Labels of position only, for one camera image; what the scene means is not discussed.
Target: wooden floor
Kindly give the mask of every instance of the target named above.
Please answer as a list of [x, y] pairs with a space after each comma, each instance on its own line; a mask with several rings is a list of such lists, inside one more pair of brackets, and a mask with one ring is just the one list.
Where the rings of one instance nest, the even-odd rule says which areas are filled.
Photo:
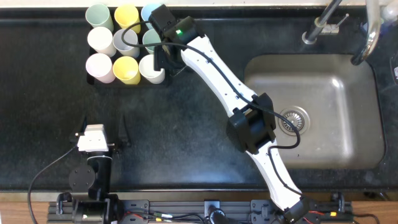
[[[33, 209], [39, 224], [47, 221], [48, 202], [34, 202]], [[398, 202], [353, 202], [354, 213], [372, 213], [383, 224], [398, 224]], [[360, 224], [376, 223], [372, 218], [357, 218]], [[0, 202], [0, 224], [32, 223], [27, 203]]]

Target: white cup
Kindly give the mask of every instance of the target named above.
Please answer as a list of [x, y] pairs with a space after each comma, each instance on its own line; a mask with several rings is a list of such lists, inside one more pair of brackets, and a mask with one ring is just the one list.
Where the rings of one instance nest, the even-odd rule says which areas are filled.
[[159, 72], [154, 70], [154, 55], [146, 55], [141, 59], [139, 62], [139, 73], [153, 84], [159, 84], [165, 78], [163, 68]]
[[[142, 37], [143, 44], [160, 43], [160, 37], [154, 29], [148, 30]], [[145, 47], [150, 54], [155, 53], [155, 47]]]
[[[137, 58], [139, 56], [139, 47], [131, 47], [122, 41], [122, 34], [124, 31], [125, 29], [121, 29], [113, 35], [113, 45], [124, 56]], [[129, 29], [126, 32], [126, 35], [124, 35], [124, 40], [130, 44], [138, 44], [138, 36], [131, 29]]]
[[[161, 4], [159, 3], [152, 3], [152, 4], [147, 4], [141, 9], [141, 17], [143, 21], [148, 21], [149, 16], [152, 13], [153, 10], [157, 9]], [[146, 26], [148, 29], [153, 29], [152, 25], [150, 23], [146, 23]]]
[[116, 78], [112, 70], [112, 61], [105, 54], [93, 54], [86, 61], [87, 72], [103, 83], [111, 83]]
[[86, 20], [94, 28], [106, 27], [113, 32], [113, 22], [108, 7], [103, 4], [95, 4], [86, 10]]
[[116, 54], [112, 39], [112, 32], [105, 27], [95, 27], [87, 36], [87, 42], [90, 47], [94, 48], [98, 53], [106, 54], [109, 57]]

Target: cup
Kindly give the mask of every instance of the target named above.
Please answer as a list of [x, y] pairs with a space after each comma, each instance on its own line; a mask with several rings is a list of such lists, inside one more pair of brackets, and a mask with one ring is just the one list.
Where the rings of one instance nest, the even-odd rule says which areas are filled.
[[[148, 21], [149, 16], [152, 13], [153, 10], [157, 9], [161, 4], [159, 3], [152, 3], [152, 4], [147, 4], [141, 9], [141, 18], [143, 21]], [[148, 29], [153, 29], [152, 25], [150, 23], [146, 23], [146, 26]]]
[[112, 70], [111, 59], [101, 53], [93, 54], [86, 61], [87, 72], [103, 83], [111, 83], [116, 78]]
[[116, 54], [116, 48], [112, 44], [112, 32], [105, 27], [95, 27], [87, 35], [87, 42], [90, 47], [98, 53], [112, 57]]
[[[122, 29], [127, 29], [130, 25], [139, 22], [138, 10], [133, 4], [119, 6], [114, 12], [114, 19]], [[136, 25], [131, 29], [138, 34], [141, 31], [141, 25]]]
[[[113, 35], [113, 45], [124, 56], [137, 58], [139, 56], [139, 47], [129, 46], [122, 41], [122, 34], [124, 31], [125, 29], [121, 29]], [[126, 32], [124, 40], [131, 44], [138, 44], [138, 36], [132, 30]]]
[[124, 84], [137, 85], [141, 80], [138, 63], [132, 57], [119, 57], [113, 64], [113, 73]]
[[146, 55], [141, 59], [139, 62], [139, 72], [153, 84], [159, 84], [165, 78], [163, 68], [159, 72], [154, 70], [154, 55]]
[[[143, 44], [160, 43], [160, 37], [154, 29], [148, 30], [142, 37]], [[155, 47], [145, 47], [150, 54], [154, 54]]]
[[113, 32], [113, 22], [108, 7], [103, 4], [95, 4], [86, 10], [86, 20], [95, 27], [106, 27]]

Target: sink basin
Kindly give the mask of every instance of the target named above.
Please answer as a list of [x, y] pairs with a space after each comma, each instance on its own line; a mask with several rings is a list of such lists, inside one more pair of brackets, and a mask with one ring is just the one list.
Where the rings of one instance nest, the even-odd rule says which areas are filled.
[[[377, 91], [372, 68], [354, 66], [351, 55], [262, 55], [244, 72], [245, 84], [267, 93], [274, 111], [300, 130], [295, 149], [280, 150], [288, 168], [367, 169], [384, 155]], [[281, 120], [278, 144], [296, 137]]]

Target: sink drain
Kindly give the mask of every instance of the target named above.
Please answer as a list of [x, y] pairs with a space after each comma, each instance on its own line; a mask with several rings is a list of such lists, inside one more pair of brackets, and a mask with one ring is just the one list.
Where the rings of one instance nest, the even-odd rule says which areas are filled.
[[[299, 131], [300, 134], [304, 133], [309, 126], [309, 118], [307, 112], [298, 106], [292, 106], [290, 108], [284, 109], [280, 113], [284, 118], [288, 119]], [[295, 133], [285, 121], [279, 119], [279, 126], [281, 130], [291, 136], [295, 136]]]

